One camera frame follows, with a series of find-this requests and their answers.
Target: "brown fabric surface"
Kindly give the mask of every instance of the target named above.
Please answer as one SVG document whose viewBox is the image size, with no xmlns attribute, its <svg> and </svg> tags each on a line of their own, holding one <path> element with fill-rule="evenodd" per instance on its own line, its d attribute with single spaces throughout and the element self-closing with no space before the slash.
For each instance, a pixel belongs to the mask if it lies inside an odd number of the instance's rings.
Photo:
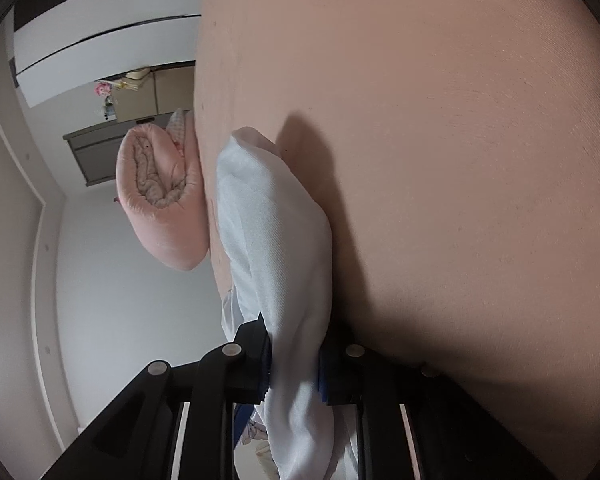
<svg viewBox="0 0 600 480">
<path fill-rule="evenodd" d="M 204 0 L 196 124 L 253 126 L 330 218 L 340 313 L 561 479 L 600 458 L 600 27 L 580 0 Z"/>
</svg>

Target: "white cloth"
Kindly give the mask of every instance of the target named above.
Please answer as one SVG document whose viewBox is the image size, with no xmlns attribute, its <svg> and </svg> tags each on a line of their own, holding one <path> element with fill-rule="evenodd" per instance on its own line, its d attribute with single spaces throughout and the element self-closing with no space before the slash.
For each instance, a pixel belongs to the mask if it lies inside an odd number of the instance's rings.
<svg viewBox="0 0 600 480">
<path fill-rule="evenodd" d="M 253 128 L 218 157 L 218 224 L 234 287 L 228 340 L 262 313 L 272 343 L 270 390 L 258 412 L 282 480 L 321 480 L 334 448 L 333 410 L 317 392 L 317 357 L 331 314 L 331 230 L 314 200 Z"/>
</svg>

